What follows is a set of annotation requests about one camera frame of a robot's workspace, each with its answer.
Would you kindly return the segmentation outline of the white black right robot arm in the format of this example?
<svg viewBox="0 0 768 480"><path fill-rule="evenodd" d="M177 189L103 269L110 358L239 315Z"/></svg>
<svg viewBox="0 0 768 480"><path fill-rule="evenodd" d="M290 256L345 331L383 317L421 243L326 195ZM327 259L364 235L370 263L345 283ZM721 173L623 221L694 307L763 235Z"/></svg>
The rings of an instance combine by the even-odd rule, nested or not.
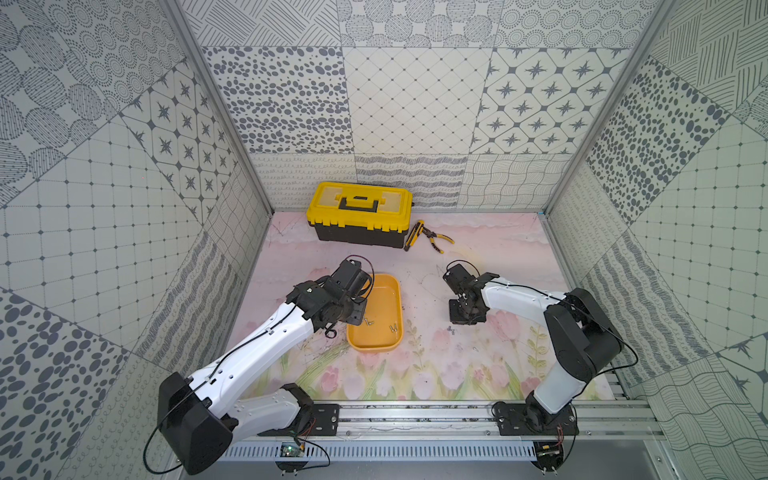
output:
<svg viewBox="0 0 768 480"><path fill-rule="evenodd" d="M612 362L627 351L631 365L639 355L625 341L594 296L583 288L549 293L514 283L496 273L470 273L467 261L446 266L442 279L453 292L449 318L455 325L476 325L500 312L532 321L545 330L555 361L549 372L518 407L494 406L499 423L520 420L532 432L574 426L573 400L601 374L613 372Z"/></svg>

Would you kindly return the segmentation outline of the black yellow toolbox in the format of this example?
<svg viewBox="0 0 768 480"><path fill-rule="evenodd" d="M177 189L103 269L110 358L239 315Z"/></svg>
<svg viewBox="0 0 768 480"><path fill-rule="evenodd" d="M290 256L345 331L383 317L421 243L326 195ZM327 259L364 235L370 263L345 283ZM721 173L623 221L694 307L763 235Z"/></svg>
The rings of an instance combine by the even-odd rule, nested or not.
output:
<svg viewBox="0 0 768 480"><path fill-rule="evenodd" d="M306 212L321 241L401 249L411 229L413 195L395 187L322 182Z"/></svg>

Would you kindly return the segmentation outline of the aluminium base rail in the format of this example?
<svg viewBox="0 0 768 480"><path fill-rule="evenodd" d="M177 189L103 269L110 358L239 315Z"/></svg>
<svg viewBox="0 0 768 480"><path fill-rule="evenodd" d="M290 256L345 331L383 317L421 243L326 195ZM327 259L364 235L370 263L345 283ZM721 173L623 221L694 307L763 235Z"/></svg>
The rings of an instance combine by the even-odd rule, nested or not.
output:
<svg viewBox="0 0 768 480"><path fill-rule="evenodd" d="M495 402L339 402L340 415L335 436L310 438L357 439L480 439L509 437L531 441L647 440L662 434L651 409L642 401L587 401L572 405L579 434L568 436L501 436L491 415ZM201 424L222 426L229 441L236 443L258 436L271 427L268 416L286 424L293 416L286 400L273 397L238 402L229 412L216 415L201 402L187 412L174 410L166 421L172 428L194 428Z"/></svg>

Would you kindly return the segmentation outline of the green circuit board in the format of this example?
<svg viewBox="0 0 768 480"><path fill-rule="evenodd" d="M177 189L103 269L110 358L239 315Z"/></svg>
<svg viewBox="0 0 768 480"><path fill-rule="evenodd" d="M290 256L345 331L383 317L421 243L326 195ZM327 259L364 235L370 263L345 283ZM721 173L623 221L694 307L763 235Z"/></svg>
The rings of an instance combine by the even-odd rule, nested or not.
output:
<svg viewBox="0 0 768 480"><path fill-rule="evenodd" d="M296 442L282 442L278 457L287 461L289 458L303 458L305 456L304 446Z"/></svg>

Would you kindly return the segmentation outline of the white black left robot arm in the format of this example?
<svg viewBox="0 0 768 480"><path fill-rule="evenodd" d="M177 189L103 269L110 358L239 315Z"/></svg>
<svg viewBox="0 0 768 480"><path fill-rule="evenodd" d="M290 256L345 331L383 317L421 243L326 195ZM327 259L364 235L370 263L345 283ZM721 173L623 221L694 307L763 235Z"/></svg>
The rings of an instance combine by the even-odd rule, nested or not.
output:
<svg viewBox="0 0 768 480"><path fill-rule="evenodd" d="M338 323L360 325L374 281L372 263L349 255L332 274L295 285L269 319L222 356L188 376L174 372L166 377L158 389L152 433L167 442L179 468L199 474L233 443L252 436L288 437L303 448L319 428L332 433L337 408L316 404L295 383L250 400L242 396L315 333L333 338Z"/></svg>

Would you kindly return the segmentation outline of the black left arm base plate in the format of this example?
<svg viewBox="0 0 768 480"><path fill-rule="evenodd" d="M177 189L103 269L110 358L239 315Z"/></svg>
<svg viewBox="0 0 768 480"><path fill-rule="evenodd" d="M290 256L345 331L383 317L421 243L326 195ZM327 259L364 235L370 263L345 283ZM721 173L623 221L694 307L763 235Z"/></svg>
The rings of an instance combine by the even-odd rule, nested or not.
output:
<svg viewBox="0 0 768 480"><path fill-rule="evenodd" d="M277 400L286 400L293 416L286 424L277 423L274 415L268 416L271 427L258 436L309 437L335 436L338 430L341 407L334 403L317 403L295 383L284 384L276 393Z"/></svg>

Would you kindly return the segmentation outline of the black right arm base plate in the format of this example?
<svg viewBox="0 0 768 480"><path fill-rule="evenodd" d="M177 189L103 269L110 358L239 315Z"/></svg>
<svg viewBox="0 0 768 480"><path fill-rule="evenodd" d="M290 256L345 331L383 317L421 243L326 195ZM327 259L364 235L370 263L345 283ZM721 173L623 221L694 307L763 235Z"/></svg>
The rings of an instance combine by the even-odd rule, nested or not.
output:
<svg viewBox="0 0 768 480"><path fill-rule="evenodd" d="M557 413L549 413L529 394L524 403L497 401L491 415L501 436L578 435L576 414L569 402Z"/></svg>

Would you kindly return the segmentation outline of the yellow plastic storage tray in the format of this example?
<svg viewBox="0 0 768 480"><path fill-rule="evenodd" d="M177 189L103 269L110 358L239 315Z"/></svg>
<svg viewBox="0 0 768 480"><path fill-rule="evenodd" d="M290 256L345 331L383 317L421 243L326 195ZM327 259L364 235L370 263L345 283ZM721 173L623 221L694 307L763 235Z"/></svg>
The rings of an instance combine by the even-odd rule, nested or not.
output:
<svg viewBox="0 0 768 480"><path fill-rule="evenodd" d="M386 353L400 345L404 330L400 283L392 275L377 274L363 322L347 328L347 341L359 352Z"/></svg>

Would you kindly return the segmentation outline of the black right controller box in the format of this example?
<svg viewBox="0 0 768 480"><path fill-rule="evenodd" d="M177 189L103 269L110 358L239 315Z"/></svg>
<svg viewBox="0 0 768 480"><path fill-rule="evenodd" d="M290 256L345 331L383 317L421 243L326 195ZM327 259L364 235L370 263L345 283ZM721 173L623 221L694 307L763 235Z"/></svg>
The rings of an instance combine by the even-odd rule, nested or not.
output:
<svg viewBox="0 0 768 480"><path fill-rule="evenodd" d="M544 473L556 472L564 463L563 445L557 442L534 442L532 464Z"/></svg>

